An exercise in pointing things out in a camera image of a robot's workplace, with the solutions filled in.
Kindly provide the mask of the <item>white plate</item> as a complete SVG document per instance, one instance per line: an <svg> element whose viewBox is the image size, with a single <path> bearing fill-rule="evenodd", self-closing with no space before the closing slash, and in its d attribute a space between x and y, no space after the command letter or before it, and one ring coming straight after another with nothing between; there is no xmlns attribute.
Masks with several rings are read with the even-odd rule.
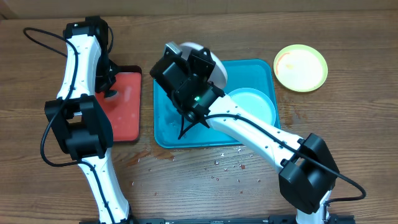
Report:
<svg viewBox="0 0 398 224"><path fill-rule="evenodd" d="M192 50L201 50L204 46L194 42L184 42L179 45L182 50L182 58L187 60ZM221 60L213 53L210 52L212 60L216 63L208 81L213 82L218 88L224 89L228 81L228 73L221 63Z"/></svg>

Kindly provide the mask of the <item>dark green sponge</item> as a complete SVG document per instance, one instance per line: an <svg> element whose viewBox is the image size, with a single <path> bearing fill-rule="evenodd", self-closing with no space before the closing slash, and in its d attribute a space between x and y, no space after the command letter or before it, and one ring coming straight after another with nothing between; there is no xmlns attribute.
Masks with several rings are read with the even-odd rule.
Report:
<svg viewBox="0 0 398 224"><path fill-rule="evenodd" d="M118 94L117 90L106 90L104 92L104 98L112 98Z"/></svg>

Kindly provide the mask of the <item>light blue plate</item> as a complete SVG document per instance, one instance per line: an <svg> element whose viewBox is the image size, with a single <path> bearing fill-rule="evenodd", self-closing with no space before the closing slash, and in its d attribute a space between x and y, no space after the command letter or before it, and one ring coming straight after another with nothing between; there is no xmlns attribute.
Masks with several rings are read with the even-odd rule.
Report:
<svg viewBox="0 0 398 224"><path fill-rule="evenodd" d="M238 88L228 94L242 109L261 121L275 125L276 110L271 99L254 88Z"/></svg>

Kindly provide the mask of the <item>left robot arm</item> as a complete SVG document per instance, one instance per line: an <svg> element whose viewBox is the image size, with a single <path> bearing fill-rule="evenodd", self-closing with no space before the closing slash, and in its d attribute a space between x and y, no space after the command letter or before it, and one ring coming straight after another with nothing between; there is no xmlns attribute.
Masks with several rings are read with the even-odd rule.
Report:
<svg viewBox="0 0 398 224"><path fill-rule="evenodd" d="M120 71L109 53L112 31L99 16L67 24L67 65L56 100L45 103L52 131L61 150L70 155L85 175L95 198L98 223L128 223L130 206L124 197L111 160L113 130L95 95L115 96L112 86Z"/></svg>

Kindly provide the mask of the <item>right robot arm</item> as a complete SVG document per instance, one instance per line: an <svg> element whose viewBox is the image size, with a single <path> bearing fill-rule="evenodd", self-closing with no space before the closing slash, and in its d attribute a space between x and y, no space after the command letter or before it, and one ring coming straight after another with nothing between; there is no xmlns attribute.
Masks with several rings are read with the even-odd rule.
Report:
<svg viewBox="0 0 398 224"><path fill-rule="evenodd" d="M297 223L328 223L338 168L320 136L304 139L245 111L223 91L228 75L221 61L196 43L167 43L150 75L183 119L227 134L273 166Z"/></svg>

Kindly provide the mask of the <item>green rimmed plate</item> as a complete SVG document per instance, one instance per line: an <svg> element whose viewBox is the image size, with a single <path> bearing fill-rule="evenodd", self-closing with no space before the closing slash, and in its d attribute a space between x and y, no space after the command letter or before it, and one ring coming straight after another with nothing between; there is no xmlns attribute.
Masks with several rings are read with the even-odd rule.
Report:
<svg viewBox="0 0 398 224"><path fill-rule="evenodd" d="M328 76L328 65L323 55L313 47L293 44L275 56L275 77L289 90L305 93L319 89Z"/></svg>

